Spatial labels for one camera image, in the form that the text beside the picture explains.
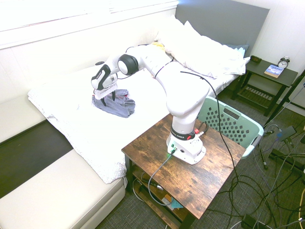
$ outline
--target sofa cushion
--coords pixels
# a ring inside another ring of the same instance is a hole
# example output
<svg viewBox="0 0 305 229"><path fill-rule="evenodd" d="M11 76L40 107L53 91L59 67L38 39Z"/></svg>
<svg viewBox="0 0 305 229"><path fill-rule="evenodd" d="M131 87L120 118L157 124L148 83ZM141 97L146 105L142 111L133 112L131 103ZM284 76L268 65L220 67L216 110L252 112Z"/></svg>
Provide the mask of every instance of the sofa cushion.
<svg viewBox="0 0 305 229"><path fill-rule="evenodd" d="M42 122L45 117L28 100L27 96L17 97L0 104L0 142Z"/></svg>
<svg viewBox="0 0 305 229"><path fill-rule="evenodd" d="M104 184L72 150L0 199L0 228L80 228L122 186Z"/></svg>

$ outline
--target white wall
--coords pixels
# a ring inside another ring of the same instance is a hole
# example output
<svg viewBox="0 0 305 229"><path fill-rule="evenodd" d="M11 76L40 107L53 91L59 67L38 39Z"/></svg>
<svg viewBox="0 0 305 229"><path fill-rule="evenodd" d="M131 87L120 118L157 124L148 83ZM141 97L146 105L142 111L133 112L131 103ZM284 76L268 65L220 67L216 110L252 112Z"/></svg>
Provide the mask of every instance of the white wall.
<svg viewBox="0 0 305 229"><path fill-rule="evenodd" d="M236 0L246 4L270 9L262 30L258 36L251 55L263 60L278 63L280 58L289 56L288 68L299 72L305 69L305 1L304 0ZM296 88L292 99L303 86ZM276 92L279 86L270 84L261 78L254 78L253 84L265 87L266 91ZM295 98L294 102L305 107L305 89ZM305 115L304 110L295 109Z"/></svg>
<svg viewBox="0 0 305 229"><path fill-rule="evenodd" d="M0 50L0 104L111 53L153 42L156 25L173 14L175 9Z"/></svg>

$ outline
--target pillow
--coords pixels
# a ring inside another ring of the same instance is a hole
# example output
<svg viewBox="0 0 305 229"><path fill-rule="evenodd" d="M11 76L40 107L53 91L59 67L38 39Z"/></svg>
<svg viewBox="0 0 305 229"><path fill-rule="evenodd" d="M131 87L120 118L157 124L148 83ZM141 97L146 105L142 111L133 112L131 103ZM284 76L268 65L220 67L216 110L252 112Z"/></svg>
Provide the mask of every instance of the pillow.
<svg viewBox="0 0 305 229"><path fill-rule="evenodd" d="M188 21L183 25L175 16L163 21L155 40L178 62L199 74L217 78L245 72L241 53L201 36Z"/></svg>
<svg viewBox="0 0 305 229"><path fill-rule="evenodd" d="M243 56L246 53L247 49L249 48L249 45L244 44L244 45L233 45L233 44L225 44L226 46L239 51Z"/></svg>

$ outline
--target gray carpet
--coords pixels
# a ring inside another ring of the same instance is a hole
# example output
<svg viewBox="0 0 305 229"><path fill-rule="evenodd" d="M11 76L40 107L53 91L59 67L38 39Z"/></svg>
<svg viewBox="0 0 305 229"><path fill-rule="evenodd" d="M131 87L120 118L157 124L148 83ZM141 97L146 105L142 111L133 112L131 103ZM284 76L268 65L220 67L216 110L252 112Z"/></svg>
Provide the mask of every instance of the gray carpet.
<svg viewBox="0 0 305 229"><path fill-rule="evenodd" d="M231 91L224 90L219 95L219 99L227 105L235 108L236 110L244 113L250 118L257 121L259 124L264 125L268 117L263 116L263 111L248 105L246 102L236 99L231 100ZM292 136L293 143L296 146L301 137L304 135L305 117L296 114L288 109L283 110L280 115L273 120L270 125L276 124L281 129L285 129L292 125L296 128L297 134ZM236 222L242 219L245 214L251 214L255 219L259 217L259 221L266 223L272 228L276 226L285 225L291 214L291 209L298 208L300 204L300 198L305 185L299 178L294 184L292 184L299 176L300 173L297 169L291 170L291 166L284 165L283 169L278 177L277 185L284 181L288 176L289 178L279 187L278 190L284 191L277 194L273 192L270 194L267 202L276 220L271 217L270 210L266 204L263 206L261 196L267 195L270 191L269 187L274 184L275 177L282 165L282 161L271 160L268 158L272 148L279 149L282 153L288 154L288 148L282 142L276 141L276 133L278 130L275 125L269 127L269 130L274 130L275 133L269 136L265 136L261 141L261 148L266 157L269 168L264 169L258 147L256 147L249 157L241 160L236 166L237 173L239 175L240 183L233 190L233 204L232 220L229 223L232 204L229 199L228 193L219 193L210 204L208 210L204 213L200 220L196 220L192 227L195 229L230 229ZM295 148L295 152L305 153L305 145L299 144ZM297 161L305 163L304 158L298 158ZM232 179L235 174L232 173L227 179L220 192L228 191L231 186ZM298 213L294 213L290 222L298 219ZM166 224L151 210L145 203L139 201L133 193L126 193L124 199L120 204L107 216L107 218L96 229L163 229ZM289 227L300 228L299 224L294 224Z"/></svg>

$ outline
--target nightstand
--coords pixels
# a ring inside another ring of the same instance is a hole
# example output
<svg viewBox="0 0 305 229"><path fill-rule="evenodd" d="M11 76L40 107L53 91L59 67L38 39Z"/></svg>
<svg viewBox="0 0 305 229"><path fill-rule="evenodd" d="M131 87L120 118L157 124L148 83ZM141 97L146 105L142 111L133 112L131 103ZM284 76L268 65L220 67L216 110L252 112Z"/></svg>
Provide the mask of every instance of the nightstand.
<svg viewBox="0 0 305 229"><path fill-rule="evenodd" d="M148 180L158 167L169 157L166 138L171 129L173 116L164 117L122 151L127 167L127 190L132 191L134 179ZM202 131L205 125L198 119L195 127ZM152 195L159 202L164 196L176 199L183 208L168 207L157 204L148 193L147 184L135 182L134 191L150 208L156 212L171 229L188 229L195 219L200 219L220 188L233 171L231 157L219 132L213 128L200 137L206 147L204 158L195 165L190 165L174 156L155 174L153 181L163 187L163 191L150 187ZM237 165L245 148L224 136Z"/></svg>
<svg viewBox="0 0 305 229"><path fill-rule="evenodd" d="M277 100L284 92L285 88L290 87L297 76L297 72L289 69L284 69L278 78L269 76L264 72L271 64L273 63L264 60L262 60L260 63L250 61L246 65L246 74L241 76L232 96L233 100L235 100L239 96L260 106L265 110L264 116L269 115ZM253 74L263 77L274 83L277 83L281 85L281 88L279 89L276 95L273 95L262 89L254 87L248 83L249 79Z"/></svg>

